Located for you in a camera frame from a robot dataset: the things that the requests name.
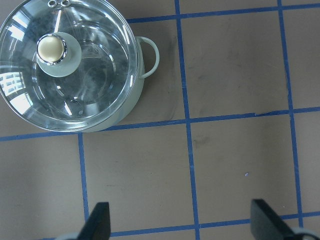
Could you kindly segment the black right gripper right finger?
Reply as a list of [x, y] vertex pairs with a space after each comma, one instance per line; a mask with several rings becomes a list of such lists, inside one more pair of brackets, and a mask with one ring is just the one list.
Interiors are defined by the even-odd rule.
[[255, 240], [301, 239], [263, 199], [251, 201], [250, 231]]

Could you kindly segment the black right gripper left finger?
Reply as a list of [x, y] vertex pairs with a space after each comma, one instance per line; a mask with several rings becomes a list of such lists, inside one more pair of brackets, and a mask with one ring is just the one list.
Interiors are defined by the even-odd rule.
[[98, 202], [79, 232], [78, 240], [108, 240], [111, 236], [110, 206]]

